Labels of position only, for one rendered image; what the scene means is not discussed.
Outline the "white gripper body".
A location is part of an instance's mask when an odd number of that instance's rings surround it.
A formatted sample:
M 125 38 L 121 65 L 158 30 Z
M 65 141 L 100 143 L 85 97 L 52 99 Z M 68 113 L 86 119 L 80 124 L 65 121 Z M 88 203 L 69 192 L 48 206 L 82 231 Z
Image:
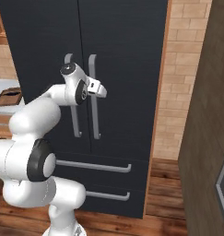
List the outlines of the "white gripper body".
M 99 98 L 105 98 L 107 96 L 107 90 L 99 80 L 90 80 L 88 85 L 88 94 L 95 95 Z

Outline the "black fridge right door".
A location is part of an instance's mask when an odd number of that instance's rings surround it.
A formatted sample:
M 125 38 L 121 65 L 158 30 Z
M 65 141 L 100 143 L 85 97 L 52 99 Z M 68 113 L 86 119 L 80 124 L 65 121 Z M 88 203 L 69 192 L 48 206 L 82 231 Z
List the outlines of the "black fridge right door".
M 107 89 L 98 100 L 94 155 L 149 159 L 167 4 L 78 0 L 83 56 L 97 56 L 96 78 Z

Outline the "black fridge door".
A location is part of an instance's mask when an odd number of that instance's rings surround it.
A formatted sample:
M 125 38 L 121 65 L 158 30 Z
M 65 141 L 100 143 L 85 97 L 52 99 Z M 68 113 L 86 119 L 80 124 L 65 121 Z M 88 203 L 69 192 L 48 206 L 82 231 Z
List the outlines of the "black fridge door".
M 78 0 L 0 0 L 0 15 L 26 103 L 65 82 L 67 54 L 85 66 Z
M 97 56 L 96 78 L 107 89 L 98 100 L 94 155 L 149 159 L 167 4 L 78 0 L 83 56 Z

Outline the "orange wooden fridge side panel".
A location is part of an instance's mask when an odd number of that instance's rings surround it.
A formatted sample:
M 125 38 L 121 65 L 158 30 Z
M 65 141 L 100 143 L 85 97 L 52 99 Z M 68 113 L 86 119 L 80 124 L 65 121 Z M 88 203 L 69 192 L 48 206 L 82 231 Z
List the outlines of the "orange wooden fridge side panel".
M 157 90 L 157 96 L 156 96 L 155 116 L 153 120 L 152 139 L 150 143 L 151 146 L 150 146 L 150 155 L 149 155 L 149 162 L 148 162 L 147 186 L 146 186 L 145 202 L 144 202 L 144 207 L 143 207 L 143 218 L 147 213 L 148 190 L 150 186 L 150 173 L 151 173 L 151 168 L 152 168 L 152 160 L 154 156 L 156 129 L 157 129 L 158 117 L 159 117 L 159 100 L 160 100 L 160 94 L 161 94 L 162 77 L 163 77 L 163 71 L 164 71 L 164 66 L 165 66 L 166 48 L 167 48 L 167 43 L 168 43 L 169 27 L 170 27 L 170 20 L 171 20 L 171 5 L 172 5 L 172 0 L 167 0 L 165 30 L 164 30 L 164 35 L 163 35 L 161 60 L 160 60 L 160 67 L 159 67 L 159 81 L 158 81 L 158 90 Z

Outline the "black fridge left door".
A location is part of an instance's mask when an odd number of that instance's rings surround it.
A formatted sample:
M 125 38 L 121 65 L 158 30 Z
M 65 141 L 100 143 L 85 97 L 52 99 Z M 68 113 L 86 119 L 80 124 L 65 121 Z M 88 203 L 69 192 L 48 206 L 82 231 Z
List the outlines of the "black fridge left door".
M 85 66 L 78 0 L 0 0 L 0 15 L 26 103 L 65 82 L 67 54 Z

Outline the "brown wooden board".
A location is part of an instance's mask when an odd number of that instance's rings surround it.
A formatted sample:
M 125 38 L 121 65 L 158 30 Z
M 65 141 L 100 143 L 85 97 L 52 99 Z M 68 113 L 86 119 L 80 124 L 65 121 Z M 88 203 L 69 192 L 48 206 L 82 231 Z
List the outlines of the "brown wooden board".
M 21 88 L 8 88 L 0 93 L 0 107 L 19 105 L 22 99 Z

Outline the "black fridge drawer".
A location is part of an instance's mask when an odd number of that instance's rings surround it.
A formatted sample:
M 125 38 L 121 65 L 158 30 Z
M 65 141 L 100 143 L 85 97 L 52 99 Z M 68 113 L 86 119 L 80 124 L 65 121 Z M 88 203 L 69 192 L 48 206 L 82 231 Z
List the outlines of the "black fridge drawer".
M 144 191 L 147 186 L 148 163 L 145 161 L 64 152 L 58 152 L 57 159 L 118 167 L 132 164 L 132 169 L 128 173 L 97 171 L 56 164 L 53 175 L 57 177 L 75 180 L 83 184 L 89 183 L 138 191 Z
M 93 194 L 119 195 L 122 198 L 126 197 L 126 200 L 87 195 L 85 203 L 82 205 L 81 209 L 92 212 L 126 216 L 129 218 L 143 217 L 145 192 L 89 183 L 85 183 L 85 188 L 87 192 Z

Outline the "wooden base cupboard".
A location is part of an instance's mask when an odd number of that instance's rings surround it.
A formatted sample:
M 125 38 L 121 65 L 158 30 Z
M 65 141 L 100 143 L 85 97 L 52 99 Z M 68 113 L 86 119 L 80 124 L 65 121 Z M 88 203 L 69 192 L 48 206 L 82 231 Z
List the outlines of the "wooden base cupboard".
M 10 115 L 3 115 L 0 114 L 0 138 L 11 138 L 12 134 L 9 130 L 9 120 L 11 116 Z

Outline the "tall brown wooden cabinet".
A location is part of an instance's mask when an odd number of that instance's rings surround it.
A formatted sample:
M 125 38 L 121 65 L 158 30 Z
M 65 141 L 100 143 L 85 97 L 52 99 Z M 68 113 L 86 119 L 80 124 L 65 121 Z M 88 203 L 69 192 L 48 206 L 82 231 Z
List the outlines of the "tall brown wooden cabinet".
M 213 0 L 178 158 L 187 236 L 224 236 L 224 0 Z

